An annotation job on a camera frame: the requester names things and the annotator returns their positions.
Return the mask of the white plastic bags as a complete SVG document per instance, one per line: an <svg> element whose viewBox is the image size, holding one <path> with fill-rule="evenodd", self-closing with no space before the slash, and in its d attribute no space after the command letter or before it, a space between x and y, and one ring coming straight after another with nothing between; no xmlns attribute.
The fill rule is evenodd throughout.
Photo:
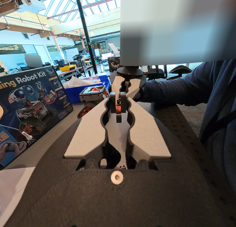
<svg viewBox="0 0 236 227"><path fill-rule="evenodd" d="M72 78L67 83L63 83L63 87L64 88L81 87L81 86L88 87L100 83L103 83L103 81L101 81L98 76L85 77L85 78L83 77L82 79L72 76Z"/></svg>

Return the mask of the black support pole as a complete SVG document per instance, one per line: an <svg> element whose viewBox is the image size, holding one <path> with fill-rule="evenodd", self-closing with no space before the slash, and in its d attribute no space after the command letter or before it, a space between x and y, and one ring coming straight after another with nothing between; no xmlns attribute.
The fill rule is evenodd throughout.
<svg viewBox="0 0 236 227"><path fill-rule="evenodd" d="M76 2L77 2L77 5L78 5L78 10L79 10L79 13L80 13L81 22L82 22L82 25L83 25L84 34L85 34L85 37L86 37L86 41L87 41L87 45L88 45L88 49L89 49L90 58L91 58L91 62L92 62L92 65L93 65L94 73L95 73L95 75L98 75L97 68L96 68L96 63L95 63L95 60L94 60L94 55L93 55L93 51L92 51L92 47L91 47L91 43L90 43L90 39L89 39L89 34L88 34L88 30L87 30L87 25L86 25L86 21L85 21L85 17L84 17L84 12L83 12L83 8L82 8L82 5L81 5L81 1L76 0Z"/></svg>

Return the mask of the blue plastic bin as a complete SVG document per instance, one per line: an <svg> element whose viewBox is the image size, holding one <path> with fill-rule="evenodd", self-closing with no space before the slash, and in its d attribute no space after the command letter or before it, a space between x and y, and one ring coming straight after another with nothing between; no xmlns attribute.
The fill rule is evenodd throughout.
<svg viewBox="0 0 236 227"><path fill-rule="evenodd" d="M91 86L99 86L99 85L105 85L107 89L109 89L111 83L106 75L98 76L103 83L100 84L94 84ZM86 86L81 87L72 87L72 88L64 88L70 102L72 104L81 103L81 100L79 98L79 94L86 88Z"/></svg>

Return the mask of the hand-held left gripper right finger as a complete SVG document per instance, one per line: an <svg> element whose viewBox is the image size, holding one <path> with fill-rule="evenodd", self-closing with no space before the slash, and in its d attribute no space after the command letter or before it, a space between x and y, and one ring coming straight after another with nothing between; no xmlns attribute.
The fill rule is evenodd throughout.
<svg viewBox="0 0 236 227"><path fill-rule="evenodd" d="M131 114L128 141L132 145L131 156L135 160L170 159L171 154L154 117L127 97Z"/></svg>

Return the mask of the white book stand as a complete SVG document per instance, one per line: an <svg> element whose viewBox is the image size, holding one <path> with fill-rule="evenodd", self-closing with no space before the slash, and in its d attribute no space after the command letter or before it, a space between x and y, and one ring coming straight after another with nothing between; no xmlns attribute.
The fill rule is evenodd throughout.
<svg viewBox="0 0 236 227"><path fill-rule="evenodd" d="M0 125L0 164L5 164L11 155L16 158L27 147L27 145L35 142L35 139L26 132L20 132L27 142L17 142L3 129L10 128L20 132L16 128ZM0 226L3 227L14 209L16 208L26 184L33 172L34 168L16 168L0 170Z"/></svg>

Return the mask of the whiteboard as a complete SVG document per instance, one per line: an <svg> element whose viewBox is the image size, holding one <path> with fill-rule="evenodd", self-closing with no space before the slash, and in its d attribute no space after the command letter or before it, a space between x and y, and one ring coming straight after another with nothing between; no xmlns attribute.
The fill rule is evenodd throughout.
<svg viewBox="0 0 236 227"><path fill-rule="evenodd" d="M66 50L65 50L65 53L66 53L66 55L67 55L67 59L68 59L69 62L70 62L70 61L73 61L73 57L74 57L75 55L78 55L78 54L79 54L77 47L76 47L76 48L72 48L72 49L66 49Z"/></svg>

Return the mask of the black perforated pad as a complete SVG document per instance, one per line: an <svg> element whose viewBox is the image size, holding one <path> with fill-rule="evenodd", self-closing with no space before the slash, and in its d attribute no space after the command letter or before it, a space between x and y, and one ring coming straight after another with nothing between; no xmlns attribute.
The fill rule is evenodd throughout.
<svg viewBox="0 0 236 227"><path fill-rule="evenodd" d="M217 169L215 163L199 141L197 135L182 113L192 118L195 125L201 124L207 104L197 106L180 106L176 104L157 105L152 103L152 111L158 118L190 151L200 167L211 193L223 213L227 227L236 226L236 198L234 192L225 181L224 176Z"/></svg>

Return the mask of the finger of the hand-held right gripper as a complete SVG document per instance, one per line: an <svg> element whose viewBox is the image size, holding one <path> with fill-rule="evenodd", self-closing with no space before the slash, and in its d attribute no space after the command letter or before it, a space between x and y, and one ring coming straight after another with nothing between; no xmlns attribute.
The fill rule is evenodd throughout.
<svg viewBox="0 0 236 227"><path fill-rule="evenodd" d="M131 86L128 88L128 92L126 93L126 97L130 97L131 99L134 99L140 90L140 79L130 79Z"/></svg>
<svg viewBox="0 0 236 227"><path fill-rule="evenodd" d="M120 93L121 83L124 81L122 76L115 76L113 83L111 84L111 91L115 93Z"/></svg>

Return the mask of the dark blue robot kit box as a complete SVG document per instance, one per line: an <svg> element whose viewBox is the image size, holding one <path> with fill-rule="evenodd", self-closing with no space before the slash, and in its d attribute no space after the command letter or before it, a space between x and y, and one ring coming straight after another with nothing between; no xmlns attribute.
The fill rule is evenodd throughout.
<svg viewBox="0 0 236 227"><path fill-rule="evenodd" d="M73 107L52 66L0 77L0 167L14 160Z"/></svg>

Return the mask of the black office chair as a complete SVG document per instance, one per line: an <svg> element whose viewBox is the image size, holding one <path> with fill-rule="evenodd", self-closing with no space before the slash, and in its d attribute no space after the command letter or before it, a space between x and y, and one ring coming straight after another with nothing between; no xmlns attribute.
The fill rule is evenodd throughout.
<svg viewBox="0 0 236 227"><path fill-rule="evenodd" d="M166 80L172 80L172 79L176 79L176 78L181 78L182 74L188 74L188 73L191 73L191 72L192 72L192 70L190 68L188 68L187 66L184 66L184 65L176 66L171 71L169 71L169 73L171 73L171 74L178 74L178 75L170 77L170 78L167 78Z"/></svg>
<svg viewBox="0 0 236 227"><path fill-rule="evenodd" d="M156 67L155 69L149 68L148 74L147 74L148 81L159 79L159 78L166 79L167 78L167 67L166 66L167 65L164 65L164 70L159 69L158 65L155 66Z"/></svg>

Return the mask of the grey orange brick claw assembly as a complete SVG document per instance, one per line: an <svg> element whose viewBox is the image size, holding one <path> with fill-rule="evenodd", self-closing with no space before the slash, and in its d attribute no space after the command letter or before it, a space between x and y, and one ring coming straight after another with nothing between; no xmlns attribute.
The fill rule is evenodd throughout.
<svg viewBox="0 0 236 227"><path fill-rule="evenodd" d="M110 93L110 108L111 108L111 113L116 114L116 122L121 123L122 122L122 113L126 113L126 106L127 106L127 98L126 98L126 93L121 92L120 93L120 98L121 98L121 106L116 106L116 96L118 93L111 92Z"/></svg>

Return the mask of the black toy car box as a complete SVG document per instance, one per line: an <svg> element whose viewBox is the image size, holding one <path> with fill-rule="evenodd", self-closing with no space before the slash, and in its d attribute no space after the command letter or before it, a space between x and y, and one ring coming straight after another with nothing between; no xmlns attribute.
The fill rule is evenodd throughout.
<svg viewBox="0 0 236 227"><path fill-rule="evenodd" d="M109 71L114 72L120 68L120 57L108 57Z"/></svg>

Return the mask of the long office desk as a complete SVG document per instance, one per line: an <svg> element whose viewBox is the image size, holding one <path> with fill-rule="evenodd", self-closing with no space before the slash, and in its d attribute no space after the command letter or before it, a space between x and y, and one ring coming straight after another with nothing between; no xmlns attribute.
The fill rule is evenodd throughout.
<svg viewBox="0 0 236 227"><path fill-rule="evenodd" d="M69 71L66 71L66 72L62 72L62 71L58 70L58 71L56 71L56 73L57 73L58 77L60 77L62 79L66 79L66 78L69 78L73 75L78 74L79 72L84 73L84 74L85 74L85 72L89 72L89 75L91 75L90 71L92 71L92 70L93 70L93 66L90 65L86 68L77 67L73 70L69 70Z"/></svg>

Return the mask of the yellow bin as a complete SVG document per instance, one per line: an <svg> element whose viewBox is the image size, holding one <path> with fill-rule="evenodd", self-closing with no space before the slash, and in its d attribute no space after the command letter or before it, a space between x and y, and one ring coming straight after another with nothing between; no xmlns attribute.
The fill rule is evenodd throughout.
<svg viewBox="0 0 236 227"><path fill-rule="evenodd" d="M75 68L76 68L76 65L65 65L65 66L60 67L59 69L61 72L67 72Z"/></svg>

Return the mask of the grey tracked toy robot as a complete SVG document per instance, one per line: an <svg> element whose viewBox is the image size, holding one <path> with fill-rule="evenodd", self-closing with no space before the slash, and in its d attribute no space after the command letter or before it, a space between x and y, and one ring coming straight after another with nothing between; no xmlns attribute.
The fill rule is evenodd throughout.
<svg viewBox="0 0 236 227"><path fill-rule="evenodd" d="M80 93L80 100L84 103L84 107L78 113L77 118L80 119L86 115L92 108L98 105L102 100L109 98L110 94L106 90L105 85L86 87Z"/></svg>

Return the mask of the white ceiling projector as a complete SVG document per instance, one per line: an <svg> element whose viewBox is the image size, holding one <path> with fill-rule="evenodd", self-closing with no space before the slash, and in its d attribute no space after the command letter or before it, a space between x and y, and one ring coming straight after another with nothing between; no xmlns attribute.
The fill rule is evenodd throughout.
<svg viewBox="0 0 236 227"><path fill-rule="evenodd" d="M44 3L39 0L15 0L15 2L19 9L33 13L38 13L46 9Z"/></svg>

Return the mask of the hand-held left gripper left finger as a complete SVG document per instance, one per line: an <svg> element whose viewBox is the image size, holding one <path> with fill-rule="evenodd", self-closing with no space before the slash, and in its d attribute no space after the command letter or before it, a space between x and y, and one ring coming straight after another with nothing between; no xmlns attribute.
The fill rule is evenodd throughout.
<svg viewBox="0 0 236 227"><path fill-rule="evenodd" d="M108 135L102 117L108 111L108 98L101 101L89 113L82 117L72 140L64 154L65 158L81 158L84 160L103 158L103 146Z"/></svg>

